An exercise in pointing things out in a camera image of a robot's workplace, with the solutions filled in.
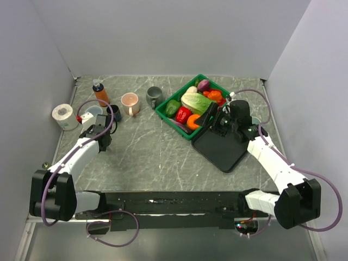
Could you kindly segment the white ceramic mug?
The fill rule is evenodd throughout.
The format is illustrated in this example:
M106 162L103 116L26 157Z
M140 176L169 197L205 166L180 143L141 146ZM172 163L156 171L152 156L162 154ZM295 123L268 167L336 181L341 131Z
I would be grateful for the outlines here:
M100 106L93 105L93 106L88 107L85 110L85 113L90 113L94 117L97 117L97 115L102 115L103 114L103 109Z

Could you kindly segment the dark blue glazed mug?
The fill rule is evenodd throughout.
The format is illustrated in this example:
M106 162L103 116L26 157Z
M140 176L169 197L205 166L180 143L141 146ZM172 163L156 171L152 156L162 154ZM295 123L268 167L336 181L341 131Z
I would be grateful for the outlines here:
M107 107L106 112L109 117L111 117L111 113L113 113L113 122L120 122L122 120L122 115L117 105L110 105Z

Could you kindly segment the pink ceramic mug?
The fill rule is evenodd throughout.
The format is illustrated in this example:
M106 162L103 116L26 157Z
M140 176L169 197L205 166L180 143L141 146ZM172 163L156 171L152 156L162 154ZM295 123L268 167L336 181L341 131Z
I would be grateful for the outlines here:
M121 97L121 103L125 113L129 116L135 116L140 111L140 101L137 94L129 92Z

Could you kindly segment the grey blue mug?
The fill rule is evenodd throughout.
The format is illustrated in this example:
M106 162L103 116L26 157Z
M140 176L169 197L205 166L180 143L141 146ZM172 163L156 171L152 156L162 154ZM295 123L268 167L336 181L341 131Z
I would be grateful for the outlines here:
M155 110L157 106L164 102L164 95L161 88L152 86L147 90L146 101L148 105Z

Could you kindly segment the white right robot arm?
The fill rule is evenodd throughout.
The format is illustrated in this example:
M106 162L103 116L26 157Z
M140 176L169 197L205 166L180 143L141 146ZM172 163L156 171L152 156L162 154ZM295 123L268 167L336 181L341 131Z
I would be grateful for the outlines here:
M258 160L275 183L277 195L259 189L241 192L237 206L242 216L251 216L255 211L267 213L285 229L320 216L319 182L307 179L281 158L267 132L252 122L248 102L232 101L225 108L213 102L194 123L223 139L230 136L237 143L247 145L247 152Z

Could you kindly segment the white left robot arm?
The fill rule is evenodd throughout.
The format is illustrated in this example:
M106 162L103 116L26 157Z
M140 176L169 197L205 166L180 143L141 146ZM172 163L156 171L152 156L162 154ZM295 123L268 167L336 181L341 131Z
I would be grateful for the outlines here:
M37 170L32 177L29 213L44 220L68 221L75 214L89 212L94 218L108 211L106 195L100 191L76 191L79 175L100 152L111 144L113 120L98 115L96 123L85 130L74 147L48 170Z

